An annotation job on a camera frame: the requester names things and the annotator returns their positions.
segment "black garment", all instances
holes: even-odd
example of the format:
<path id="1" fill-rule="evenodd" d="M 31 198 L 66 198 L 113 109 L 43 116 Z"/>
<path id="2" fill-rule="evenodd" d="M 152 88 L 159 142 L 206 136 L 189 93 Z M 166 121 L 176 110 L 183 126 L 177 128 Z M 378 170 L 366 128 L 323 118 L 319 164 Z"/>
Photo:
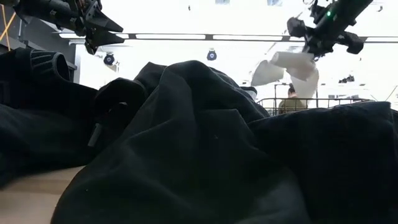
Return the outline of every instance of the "black garment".
<path id="1" fill-rule="evenodd" d="M 53 224 L 394 223 L 397 135 L 388 103 L 269 118 L 232 79 L 200 62 L 150 63 L 134 81 L 116 80 L 94 94 L 65 82 L 55 91 L 48 83 L 40 92 L 53 96 L 38 96 L 62 103 L 0 108 L 14 120 L 29 117 L 16 125 L 8 116 L 0 128 L 0 135 L 14 136 L 2 139 L 8 145 L 0 158 L 10 162 L 0 166 L 0 178 L 11 169 L 89 163 L 100 152 L 62 195 Z M 72 86 L 81 101 L 64 94 Z M 54 124 L 47 130 L 59 126 L 53 136 L 69 134 L 69 145 L 33 135 L 29 127 L 39 121 Z M 83 145 L 92 122 L 104 126 L 94 150 Z M 22 142 L 29 156 L 21 159 L 9 152 Z"/>

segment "metal railing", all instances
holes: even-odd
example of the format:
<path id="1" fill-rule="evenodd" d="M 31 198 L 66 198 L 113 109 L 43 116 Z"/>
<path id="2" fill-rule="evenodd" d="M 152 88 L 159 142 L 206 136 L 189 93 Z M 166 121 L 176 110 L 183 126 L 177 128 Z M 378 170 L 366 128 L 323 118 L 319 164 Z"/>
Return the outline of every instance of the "metal railing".
<path id="1" fill-rule="evenodd" d="M 286 101 L 295 101 L 295 106 L 286 106 Z M 307 110 L 312 108 L 332 108 L 338 105 L 347 105 L 352 103 L 359 103 L 370 101 L 362 98 L 264 98 L 257 103 L 264 107 L 271 116 L 292 113 L 295 111 Z"/>

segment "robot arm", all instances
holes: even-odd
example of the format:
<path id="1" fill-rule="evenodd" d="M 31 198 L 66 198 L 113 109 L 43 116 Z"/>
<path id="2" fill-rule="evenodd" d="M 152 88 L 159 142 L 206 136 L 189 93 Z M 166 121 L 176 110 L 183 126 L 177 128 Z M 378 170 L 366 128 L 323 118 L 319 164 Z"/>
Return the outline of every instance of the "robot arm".
<path id="1" fill-rule="evenodd" d="M 294 37 L 304 37 L 303 52 L 322 57 L 333 52 L 335 44 L 348 47 L 347 52 L 358 54 L 363 49 L 364 42 L 356 35 L 346 32 L 348 26 L 355 25 L 355 19 L 373 2 L 373 0 L 337 0 L 327 7 L 318 6 L 315 0 L 311 9 L 315 28 L 307 27 L 304 21 L 294 17 L 287 21 L 289 34 Z"/>
<path id="2" fill-rule="evenodd" d="M 85 36 L 90 54 L 95 54 L 99 46 L 124 42 L 110 33 L 122 32 L 123 28 L 101 12 L 100 0 L 0 0 L 0 4 L 13 7 L 26 23 L 36 17 Z"/>

